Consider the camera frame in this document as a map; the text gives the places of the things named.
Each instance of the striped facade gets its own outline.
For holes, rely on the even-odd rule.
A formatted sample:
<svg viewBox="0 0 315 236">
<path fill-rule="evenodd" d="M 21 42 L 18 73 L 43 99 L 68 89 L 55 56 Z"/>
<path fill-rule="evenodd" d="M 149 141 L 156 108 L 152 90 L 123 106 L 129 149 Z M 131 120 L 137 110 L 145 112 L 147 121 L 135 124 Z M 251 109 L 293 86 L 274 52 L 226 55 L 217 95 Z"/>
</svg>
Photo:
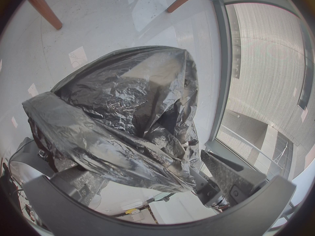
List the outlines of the striped facade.
<svg viewBox="0 0 315 236">
<path fill-rule="evenodd" d="M 305 111 L 297 105 L 305 72 L 300 20 L 266 4 L 229 6 L 238 18 L 241 63 L 239 78 L 231 79 L 226 108 L 268 124 L 292 141 L 297 147 L 295 177 L 315 143 L 314 86 Z"/>
</svg>

